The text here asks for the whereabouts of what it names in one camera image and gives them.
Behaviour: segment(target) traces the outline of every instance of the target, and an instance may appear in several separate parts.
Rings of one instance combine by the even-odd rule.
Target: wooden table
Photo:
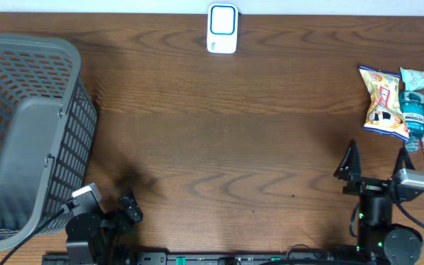
[[[107,209],[131,187],[144,211],[125,241],[173,252],[355,244],[358,198],[333,172],[352,138],[368,177],[390,177],[402,147],[362,131],[370,98],[358,65],[424,69],[424,18],[240,19],[232,55],[207,52],[205,15],[0,13],[0,32],[79,49],[100,106],[86,182]],[[412,159],[424,171],[423,154]],[[406,208],[424,222],[424,194]],[[65,239],[36,237],[9,264],[39,264]]]

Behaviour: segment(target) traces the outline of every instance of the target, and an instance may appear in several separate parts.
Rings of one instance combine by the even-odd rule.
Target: gray plastic basket
[[[0,251],[82,185],[96,111],[78,77],[80,61],[67,41],[0,34]],[[42,233],[61,231],[70,218]]]

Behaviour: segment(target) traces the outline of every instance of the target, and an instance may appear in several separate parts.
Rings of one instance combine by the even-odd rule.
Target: wire
[[[3,260],[0,262],[0,265],[3,265],[13,254],[16,252],[20,247],[22,247],[23,244],[27,243],[31,238],[33,238],[35,235],[37,235],[42,229],[44,229],[47,225],[49,225],[53,220],[55,220],[57,217],[59,217],[62,213],[65,211],[59,210],[56,214],[54,214],[50,219],[48,219],[46,222],[44,222],[40,227],[38,227],[34,232],[32,232],[30,235],[28,235],[21,243],[17,244],[9,253],[3,258]]]
[[[294,246],[292,246],[289,250],[287,250],[287,253],[286,253],[286,259],[289,259],[290,257],[290,255],[291,255],[291,253],[292,253],[292,250],[294,249],[294,248],[296,248],[296,247],[306,247],[306,248],[308,248],[308,249],[310,249],[310,247],[309,246],[307,246],[306,244],[295,244]]]
[[[351,221],[350,221],[350,234],[353,237],[358,237],[355,233],[354,233],[354,220],[356,219],[356,212],[358,211],[359,208],[359,203],[356,203],[356,207],[354,207],[353,213],[351,214]]]
[[[294,265],[294,264],[333,264],[333,265],[368,265],[374,264],[372,261],[370,262],[358,262],[358,261],[330,261],[330,260],[321,260],[321,259],[286,259],[280,261],[268,261],[261,265]]]
[[[398,198],[398,193],[397,193],[397,189],[394,188],[392,190],[392,201],[394,202],[394,204],[397,206],[398,210],[400,210],[403,215],[405,215],[408,219],[410,219],[413,223],[419,225],[421,228],[424,229],[424,224],[419,221],[418,219],[414,218],[408,211],[405,210],[405,208],[402,206],[402,204],[400,203],[400,200],[397,199]]]

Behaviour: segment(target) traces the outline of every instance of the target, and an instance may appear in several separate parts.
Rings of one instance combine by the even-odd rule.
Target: white backdrop
[[[424,15],[424,0],[0,0],[0,11],[206,14],[213,2],[243,14]]]

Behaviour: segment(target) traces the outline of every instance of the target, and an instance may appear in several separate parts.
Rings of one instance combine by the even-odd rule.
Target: white electronic device
[[[236,51],[239,11],[233,4],[212,4],[207,22],[207,50],[231,54]]]

